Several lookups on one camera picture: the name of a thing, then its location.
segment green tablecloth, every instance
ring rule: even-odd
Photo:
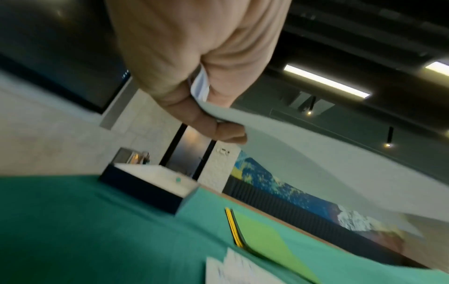
[[[203,189],[172,216],[97,178],[0,179],[1,283],[204,283],[206,257],[222,260],[228,247],[287,283],[305,283],[237,248],[226,206],[273,226],[322,283],[449,283],[442,272],[341,252]]]

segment human hand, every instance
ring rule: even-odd
[[[186,79],[204,65],[208,102],[230,107],[271,59],[289,0],[106,0],[133,78],[168,113],[201,134],[246,143],[242,125],[218,123]]]

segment linear light fixture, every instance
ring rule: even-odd
[[[313,80],[315,82],[318,82],[318,83],[321,83],[321,84],[333,87],[335,89],[338,89],[338,90],[341,90],[341,91],[344,91],[344,92],[356,95],[356,96],[364,98],[364,99],[371,95],[371,94],[359,91],[357,89],[351,88],[349,86],[340,84],[338,82],[335,82],[335,81],[326,79],[324,77],[312,74],[310,72],[304,71],[302,69],[293,67],[291,65],[286,65],[285,68],[284,68],[284,71],[296,74],[298,76],[301,76],[301,77],[304,77],[304,78],[307,78],[307,79],[311,79],[311,80]]]
[[[449,66],[443,64],[441,62],[434,62],[426,66],[426,69],[430,69],[432,71],[438,72],[440,74],[449,76]]]

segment black screen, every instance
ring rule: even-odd
[[[0,67],[100,113],[128,78],[101,0],[0,1]]]

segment green folder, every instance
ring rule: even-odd
[[[290,269],[315,284],[321,284],[310,268],[290,251],[287,244],[274,228],[237,211],[233,210],[232,212],[239,236],[245,248],[248,248],[252,253],[261,255]]]

